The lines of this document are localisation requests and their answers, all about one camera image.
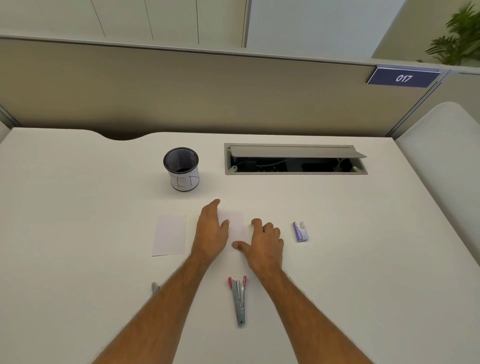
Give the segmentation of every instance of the pen holder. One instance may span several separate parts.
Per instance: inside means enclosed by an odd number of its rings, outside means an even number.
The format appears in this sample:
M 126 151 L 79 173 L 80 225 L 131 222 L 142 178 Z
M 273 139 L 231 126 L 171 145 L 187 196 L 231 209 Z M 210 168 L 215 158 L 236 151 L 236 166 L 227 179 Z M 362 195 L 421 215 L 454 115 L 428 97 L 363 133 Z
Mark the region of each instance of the pen holder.
M 175 148 L 163 158 L 163 165 L 170 175 L 170 183 L 177 191 L 187 192 L 197 187 L 198 155 L 189 148 Z

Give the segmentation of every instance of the desk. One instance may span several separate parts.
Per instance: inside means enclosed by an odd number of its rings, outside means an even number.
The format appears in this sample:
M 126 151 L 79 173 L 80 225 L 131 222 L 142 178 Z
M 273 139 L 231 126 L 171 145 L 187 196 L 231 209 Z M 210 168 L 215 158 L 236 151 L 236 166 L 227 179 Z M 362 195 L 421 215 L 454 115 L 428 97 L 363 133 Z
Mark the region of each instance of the desk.
M 368 175 L 227 176 L 225 142 L 349 144 Z M 162 165 L 200 158 L 199 186 L 175 191 Z M 200 209 L 272 221 L 284 269 L 374 363 L 477 363 L 480 267 L 393 140 L 154 133 L 113 141 L 82 130 L 13 129 L 0 144 L 0 362 L 88 363 L 186 255 L 151 257 L 156 218 Z M 310 240 L 297 243 L 293 221 Z M 227 277 L 247 275 L 246 327 Z M 175 363 L 294 363 L 269 297 L 239 252 L 209 268 Z

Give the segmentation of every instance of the hand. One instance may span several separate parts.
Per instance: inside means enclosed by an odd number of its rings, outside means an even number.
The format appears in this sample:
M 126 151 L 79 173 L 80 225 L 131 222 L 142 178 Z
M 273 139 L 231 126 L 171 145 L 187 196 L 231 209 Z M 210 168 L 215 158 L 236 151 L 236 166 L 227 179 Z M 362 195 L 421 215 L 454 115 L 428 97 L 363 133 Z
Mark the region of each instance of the hand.
M 280 229 L 274 228 L 271 222 L 262 227 L 262 221 L 254 218 L 252 225 L 252 244 L 233 242 L 232 246 L 245 255 L 250 269 L 263 284 L 265 279 L 282 271 L 283 239 L 280 239 Z
M 192 245 L 192 255 L 205 259 L 209 264 L 222 252 L 228 239 L 229 221 L 225 220 L 221 226 L 218 223 L 219 203 L 220 200 L 216 199 L 202 208 Z

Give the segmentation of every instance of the silver stapler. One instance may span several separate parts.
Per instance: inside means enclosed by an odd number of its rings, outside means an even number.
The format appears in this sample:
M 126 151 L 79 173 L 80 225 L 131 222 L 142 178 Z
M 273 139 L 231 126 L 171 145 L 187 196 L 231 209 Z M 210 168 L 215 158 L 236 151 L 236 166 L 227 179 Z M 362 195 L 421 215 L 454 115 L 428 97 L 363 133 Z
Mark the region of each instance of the silver stapler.
M 232 290 L 235 312 L 237 313 L 237 323 L 239 327 L 245 325 L 245 287 L 247 286 L 247 276 L 242 280 L 228 278 L 228 284 Z

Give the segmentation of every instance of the cubicle partition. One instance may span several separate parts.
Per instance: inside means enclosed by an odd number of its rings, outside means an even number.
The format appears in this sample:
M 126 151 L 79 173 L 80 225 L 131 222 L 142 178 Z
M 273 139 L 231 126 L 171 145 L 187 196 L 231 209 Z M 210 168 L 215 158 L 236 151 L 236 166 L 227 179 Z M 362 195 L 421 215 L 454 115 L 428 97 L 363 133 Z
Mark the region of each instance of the cubicle partition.
M 0 49 L 0 104 L 24 127 L 386 136 L 433 87 L 458 87 L 368 85 L 374 62 L 42 39 Z

